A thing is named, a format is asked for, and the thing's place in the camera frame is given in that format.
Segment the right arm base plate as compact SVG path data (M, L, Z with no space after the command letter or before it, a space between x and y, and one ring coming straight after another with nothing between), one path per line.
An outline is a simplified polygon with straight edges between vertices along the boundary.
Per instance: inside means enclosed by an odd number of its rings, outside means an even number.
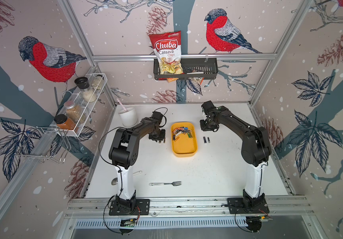
M245 198L235 197L227 199L230 214L269 214L270 209L265 199L253 205Z

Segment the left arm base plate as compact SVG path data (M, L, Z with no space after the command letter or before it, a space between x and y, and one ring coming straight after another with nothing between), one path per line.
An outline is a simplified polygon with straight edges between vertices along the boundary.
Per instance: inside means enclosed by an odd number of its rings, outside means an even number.
M109 216L142 216L148 215L150 209L149 199L137 199L134 206L126 207L118 203L118 200L114 200L108 206Z

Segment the yellow plastic storage box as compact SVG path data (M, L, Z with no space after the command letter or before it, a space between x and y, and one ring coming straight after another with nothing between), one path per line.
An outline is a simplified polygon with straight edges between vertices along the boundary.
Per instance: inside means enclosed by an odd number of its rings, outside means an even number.
M183 132L173 134L176 128L184 128ZM198 143L194 125L190 122L176 122L170 127L171 148L176 157L192 157L198 151Z

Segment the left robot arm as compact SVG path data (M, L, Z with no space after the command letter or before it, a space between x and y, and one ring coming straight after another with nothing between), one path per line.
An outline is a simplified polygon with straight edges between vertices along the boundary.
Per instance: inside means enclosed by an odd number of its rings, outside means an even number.
M162 142L165 140L165 129L162 120L164 114L153 111L150 117L145 117L130 128L116 130L109 151L109 159L117 168L119 192L115 199L115 205L133 211L136 207L136 190L134 187L132 166L139 156L140 140L148 136L150 140Z

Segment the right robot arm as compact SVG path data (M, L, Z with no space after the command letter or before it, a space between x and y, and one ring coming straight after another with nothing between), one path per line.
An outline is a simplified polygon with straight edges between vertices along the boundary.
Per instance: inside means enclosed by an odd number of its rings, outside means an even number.
M206 119L200 121L202 131L216 132L222 124L242 140L241 155L249 165L243 190L243 207L252 209L261 205L265 199L262 190L264 170L272 154L267 129L251 125L235 116L225 106L216 107L211 101L203 103L201 107L206 115Z

